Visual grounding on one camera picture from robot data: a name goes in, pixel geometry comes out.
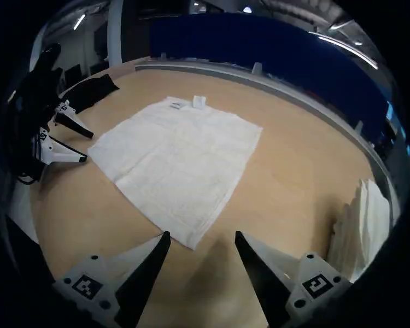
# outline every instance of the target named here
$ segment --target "wooden table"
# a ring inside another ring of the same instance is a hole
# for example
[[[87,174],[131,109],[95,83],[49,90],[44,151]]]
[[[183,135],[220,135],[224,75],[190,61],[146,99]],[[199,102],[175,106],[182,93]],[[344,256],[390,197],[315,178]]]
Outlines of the wooden table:
[[[205,75],[145,70],[115,80],[120,88],[79,114],[93,140],[54,127],[51,135],[86,152],[97,138],[166,96],[207,104],[264,128],[229,203],[191,251],[172,246],[140,327],[267,326],[234,245],[236,230],[300,257],[325,256],[334,218],[359,179],[373,179],[363,153],[333,127],[263,91]],[[93,253],[105,256],[160,233],[89,158],[52,165],[33,187],[40,246],[55,278]]]

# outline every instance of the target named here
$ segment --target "black cloth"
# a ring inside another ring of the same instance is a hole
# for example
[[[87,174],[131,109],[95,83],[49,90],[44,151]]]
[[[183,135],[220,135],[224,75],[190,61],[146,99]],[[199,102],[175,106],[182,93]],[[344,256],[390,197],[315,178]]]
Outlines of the black cloth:
[[[62,101],[70,101],[70,106],[76,110],[76,113],[80,113],[118,89],[111,77],[105,74],[100,78],[88,79],[76,84],[63,95]]]

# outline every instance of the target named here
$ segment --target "blue partition wall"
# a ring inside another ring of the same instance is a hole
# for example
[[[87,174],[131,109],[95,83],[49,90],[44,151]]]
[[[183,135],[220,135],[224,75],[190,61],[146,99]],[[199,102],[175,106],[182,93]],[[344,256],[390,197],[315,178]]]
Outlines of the blue partition wall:
[[[151,55],[196,57],[253,67],[316,94],[340,110],[375,142],[383,128],[387,102],[375,83],[330,43],[293,25],[243,14],[167,17],[150,27]]]

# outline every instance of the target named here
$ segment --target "tabletop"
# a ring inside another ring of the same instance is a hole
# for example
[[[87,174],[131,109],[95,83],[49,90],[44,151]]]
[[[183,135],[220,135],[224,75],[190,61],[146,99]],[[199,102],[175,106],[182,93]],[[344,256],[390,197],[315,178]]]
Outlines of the tabletop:
[[[235,231],[295,257],[307,251],[325,257],[333,221],[359,179],[373,179],[368,160],[320,118],[243,84],[158,69],[114,82],[120,90],[79,114],[93,140],[63,126],[50,135],[87,153],[103,133],[167,96],[206,96],[209,106],[263,127],[231,199],[196,250],[172,240],[138,326],[265,328]],[[161,233],[91,158],[51,165],[31,196],[39,243],[55,278],[90,254],[116,255]]]

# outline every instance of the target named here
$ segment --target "white towel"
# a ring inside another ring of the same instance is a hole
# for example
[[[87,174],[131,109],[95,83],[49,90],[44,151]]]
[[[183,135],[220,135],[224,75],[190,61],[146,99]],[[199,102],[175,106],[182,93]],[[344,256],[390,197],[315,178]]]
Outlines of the white towel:
[[[389,235],[390,206],[371,180],[360,181],[335,223],[328,262],[352,283],[371,264]]]
[[[195,249],[230,199],[261,131],[235,114],[167,97],[102,135],[88,153],[147,218]]]

